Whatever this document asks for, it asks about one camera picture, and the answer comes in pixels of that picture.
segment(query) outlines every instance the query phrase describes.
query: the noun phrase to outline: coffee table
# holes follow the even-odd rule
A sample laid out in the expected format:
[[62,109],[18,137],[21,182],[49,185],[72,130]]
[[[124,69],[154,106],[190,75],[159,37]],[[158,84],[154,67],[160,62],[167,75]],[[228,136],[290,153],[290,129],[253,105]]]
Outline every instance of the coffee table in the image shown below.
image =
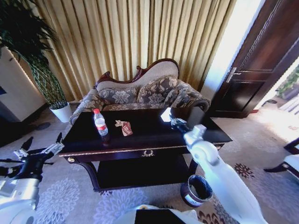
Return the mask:
[[[106,144],[93,123],[92,112],[82,112],[58,154],[69,163],[79,164],[88,172],[96,192],[140,186],[186,182],[195,173],[197,163],[185,162],[189,153],[180,131],[171,129],[160,115],[165,109],[102,111],[109,130]],[[172,115],[190,126],[207,127],[204,139],[220,149],[232,141],[199,107],[172,108]],[[123,136],[115,120],[129,121],[132,135]],[[100,161],[98,169],[93,161]]]

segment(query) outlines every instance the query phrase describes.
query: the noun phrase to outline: plastic bottle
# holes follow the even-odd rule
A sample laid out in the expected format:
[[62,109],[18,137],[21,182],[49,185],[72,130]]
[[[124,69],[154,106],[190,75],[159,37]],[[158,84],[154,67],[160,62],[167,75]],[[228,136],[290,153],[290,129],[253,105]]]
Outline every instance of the plastic bottle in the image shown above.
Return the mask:
[[108,134],[108,128],[105,124],[105,119],[103,117],[103,115],[100,113],[99,109],[94,109],[93,110],[94,116],[94,123],[98,129],[98,132],[101,136],[105,136]]

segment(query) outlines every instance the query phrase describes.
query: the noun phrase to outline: chair leg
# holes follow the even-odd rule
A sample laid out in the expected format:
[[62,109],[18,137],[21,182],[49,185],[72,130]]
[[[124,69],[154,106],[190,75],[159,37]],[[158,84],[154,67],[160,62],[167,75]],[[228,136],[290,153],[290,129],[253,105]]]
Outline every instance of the chair leg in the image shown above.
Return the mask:
[[279,164],[277,167],[271,168],[271,169],[264,169],[264,171],[268,173],[278,173],[282,171],[286,171],[287,169],[284,167],[284,162]]

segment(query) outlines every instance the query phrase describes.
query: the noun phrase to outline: door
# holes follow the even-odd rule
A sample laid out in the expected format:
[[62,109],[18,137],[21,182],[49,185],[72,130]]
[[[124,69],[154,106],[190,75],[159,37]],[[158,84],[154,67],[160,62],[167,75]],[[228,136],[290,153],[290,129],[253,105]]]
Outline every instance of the door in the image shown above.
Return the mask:
[[299,56],[299,0],[267,0],[209,112],[245,118]]

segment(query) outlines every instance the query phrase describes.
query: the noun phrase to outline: floral carpet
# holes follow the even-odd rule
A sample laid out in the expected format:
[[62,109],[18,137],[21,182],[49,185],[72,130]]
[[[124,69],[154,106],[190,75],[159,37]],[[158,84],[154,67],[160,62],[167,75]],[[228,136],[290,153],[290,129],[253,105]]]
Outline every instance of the floral carpet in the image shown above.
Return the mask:
[[[298,223],[298,182],[287,172],[271,174],[263,171],[263,168],[277,166],[289,155],[283,146],[298,136],[298,118],[290,118],[287,112],[266,104],[258,113],[245,119],[217,118],[214,121],[234,140],[220,150],[220,156],[256,196],[267,222]],[[33,132],[0,148],[0,158],[16,159],[12,151],[30,136],[34,137],[32,149],[46,147],[67,126],[49,110],[45,110],[34,124],[37,128]],[[180,184],[95,193],[81,166],[70,165],[60,157],[51,160],[55,164],[45,165],[40,184],[37,224],[111,224],[140,204],[180,211],[192,209],[181,199]],[[202,174],[202,170],[198,168],[197,173]],[[206,224],[237,223],[215,196],[196,212],[199,220]]]

